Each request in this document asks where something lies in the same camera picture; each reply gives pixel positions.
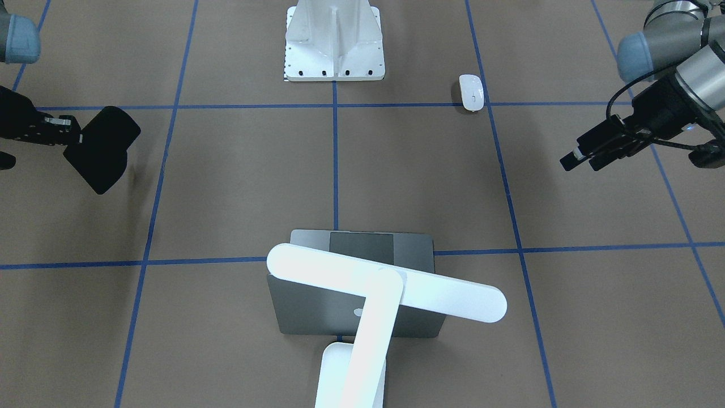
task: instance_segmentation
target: white metal pedestal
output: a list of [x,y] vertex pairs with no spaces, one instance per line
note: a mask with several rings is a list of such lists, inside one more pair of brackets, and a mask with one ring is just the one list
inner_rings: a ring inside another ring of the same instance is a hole
[[287,10],[285,37],[288,81],[385,77],[380,10],[368,0],[299,0]]
[[[325,352],[322,354],[315,408],[339,408],[351,356],[352,344],[335,342],[325,348]],[[383,408],[384,391],[385,362],[372,408]]]

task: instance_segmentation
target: white mouse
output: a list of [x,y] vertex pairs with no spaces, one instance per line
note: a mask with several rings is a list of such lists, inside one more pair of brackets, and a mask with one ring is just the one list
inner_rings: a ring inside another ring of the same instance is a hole
[[481,79],[475,75],[464,74],[458,77],[460,83],[460,97],[463,99],[463,107],[476,112],[484,108],[484,85]]

